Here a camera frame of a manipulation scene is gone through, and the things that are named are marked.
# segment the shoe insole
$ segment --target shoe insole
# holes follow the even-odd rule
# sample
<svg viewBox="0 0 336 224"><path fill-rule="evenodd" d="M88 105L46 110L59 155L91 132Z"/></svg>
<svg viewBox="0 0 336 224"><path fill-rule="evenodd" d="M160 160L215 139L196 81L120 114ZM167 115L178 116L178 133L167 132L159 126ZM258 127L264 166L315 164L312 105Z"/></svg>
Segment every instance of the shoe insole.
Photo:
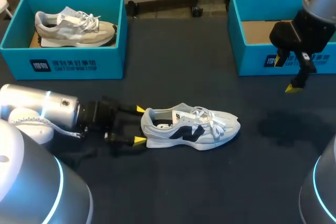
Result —
<svg viewBox="0 0 336 224"><path fill-rule="evenodd" d="M55 26L57 26L57 25L56 24L48 24L48 25L46 25L46 27L48 27L48 28L53 28Z"/></svg>
<svg viewBox="0 0 336 224"><path fill-rule="evenodd" d="M159 119L153 120L154 126L160 129L170 128L173 125L173 120Z"/></svg>

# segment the cable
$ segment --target cable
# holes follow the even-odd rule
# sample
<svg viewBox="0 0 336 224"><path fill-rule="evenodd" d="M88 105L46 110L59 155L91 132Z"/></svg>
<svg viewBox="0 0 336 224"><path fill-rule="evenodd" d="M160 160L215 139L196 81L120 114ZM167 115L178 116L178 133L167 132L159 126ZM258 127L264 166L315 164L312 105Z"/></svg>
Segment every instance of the cable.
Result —
<svg viewBox="0 0 336 224"><path fill-rule="evenodd" d="M48 119L45 118L22 118L22 119L18 119L18 120L13 120L10 121L10 124L19 124L19 123L24 123L24 122L39 122L39 123L43 123L46 124L48 126L50 126L51 128L53 128L55 131L59 132L60 134L66 135L66 136L72 136L72 137L76 137L76 138L81 138L81 133L78 132L69 132L69 131L65 131L62 130L60 127L56 126L55 124L51 123Z"/></svg>

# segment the shoe tongue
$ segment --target shoe tongue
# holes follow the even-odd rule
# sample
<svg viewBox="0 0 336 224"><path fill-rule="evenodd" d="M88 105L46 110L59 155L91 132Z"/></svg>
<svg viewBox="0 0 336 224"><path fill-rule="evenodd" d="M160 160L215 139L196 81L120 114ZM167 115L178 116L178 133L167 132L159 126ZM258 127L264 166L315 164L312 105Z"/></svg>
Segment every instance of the shoe tongue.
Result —
<svg viewBox="0 0 336 224"><path fill-rule="evenodd" d="M77 12L75 10L65 7L64 10L58 14L56 23L59 25L63 20L66 20L75 25L79 25L81 21L76 16Z"/></svg>
<svg viewBox="0 0 336 224"><path fill-rule="evenodd" d="M173 110L172 113L173 113L172 114L172 116L173 116L173 124L178 123L179 120L182 117L190 118L190 119L195 119L196 118L195 114L191 114L191 113L187 113L187 112L183 112L183 111ZM208 121L208 117L207 116L201 116L198 120L201 123L205 123L206 121Z"/></svg>

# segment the cardboard bottom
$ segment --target cardboard bottom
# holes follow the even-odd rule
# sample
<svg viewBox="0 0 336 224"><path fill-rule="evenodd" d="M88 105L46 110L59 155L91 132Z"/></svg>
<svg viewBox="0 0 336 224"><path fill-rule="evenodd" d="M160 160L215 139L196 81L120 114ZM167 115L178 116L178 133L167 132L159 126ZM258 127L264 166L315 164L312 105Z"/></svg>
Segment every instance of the cardboard bottom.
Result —
<svg viewBox="0 0 336 224"><path fill-rule="evenodd" d="M279 21L243 21L246 42L251 44L271 44L269 34L271 33L275 23ZM330 39L330 42L336 42L336 33Z"/></svg>
<svg viewBox="0 0 336 224"><path fill-rule="evenodd" d="M34 32L34 35L33 35L33 38L30 42L29 48L42 48L40 46L40 44L38 43L38 34L37 34L36 31Z"/></svg>

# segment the black tablecloth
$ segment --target black tablecloth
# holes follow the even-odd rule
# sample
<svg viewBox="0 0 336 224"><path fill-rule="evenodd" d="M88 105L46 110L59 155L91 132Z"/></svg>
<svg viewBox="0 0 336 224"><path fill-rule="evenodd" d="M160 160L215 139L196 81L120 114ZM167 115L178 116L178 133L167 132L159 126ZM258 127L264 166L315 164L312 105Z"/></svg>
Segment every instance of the black tablecloth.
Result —
<svg viewBox="0 0 336 224"><path fill-rule="evenodd" d="M238 137L207 152L179 146L113 157L91 134L85 145L99 155L78 174L92 191L93 223L299 223L300 186L335 133L336 77L312 76L298 94L284 93L290 76L240 78L226 22L130 21L123 80L15 81L0 58L0 85L144 108L185 102L240 118Z"/></svg>

